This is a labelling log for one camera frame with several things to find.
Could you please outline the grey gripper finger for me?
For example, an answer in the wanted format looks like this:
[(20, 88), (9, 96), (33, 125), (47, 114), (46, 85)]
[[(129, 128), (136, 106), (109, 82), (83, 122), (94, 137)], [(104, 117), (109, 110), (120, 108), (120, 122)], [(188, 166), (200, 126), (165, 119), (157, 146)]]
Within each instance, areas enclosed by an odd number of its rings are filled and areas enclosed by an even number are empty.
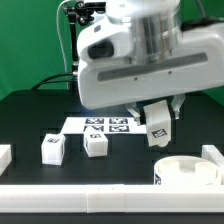
[(171, 107), (172, 107), (172, 110), (174, 112), (174, 118), (175, 119), (179, 118), (180, 109), (181, 109), (181, 106), (183, 105), (184, 101), (185, 101), (185, 95), (184, 94), (178, 94), (178, 95), (175, 95), (173, 97), (173, 100), (171, 102)]
[(134, 121), (138, 126), (143, 125), (145, 123), (145, 115), (144, 113), (137, 107), (135, 102), (128, 103), (126, 105), (127, 111), (133, 116)]

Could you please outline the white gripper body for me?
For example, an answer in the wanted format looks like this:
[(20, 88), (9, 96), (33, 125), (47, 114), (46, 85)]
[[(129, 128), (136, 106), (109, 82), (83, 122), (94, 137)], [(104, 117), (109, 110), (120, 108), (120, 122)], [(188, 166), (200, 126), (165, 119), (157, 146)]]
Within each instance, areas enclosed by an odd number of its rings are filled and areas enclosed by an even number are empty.
[(81, 103), (98, 109), (224, 85), (224, 24), (186, 31), (177, 45), (154, 53), (146, 25), (104, 18), (77, 40)]

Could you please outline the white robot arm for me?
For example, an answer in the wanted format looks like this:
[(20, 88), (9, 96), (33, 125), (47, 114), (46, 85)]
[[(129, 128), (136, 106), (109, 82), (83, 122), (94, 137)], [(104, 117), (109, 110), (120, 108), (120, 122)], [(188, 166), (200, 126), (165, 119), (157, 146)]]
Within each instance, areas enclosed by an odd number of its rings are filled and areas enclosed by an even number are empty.
[(78, 90), (88, 109), (224, 85), (224, 23), (180, 29), (180, 0), (106, 0), (78, 36)]

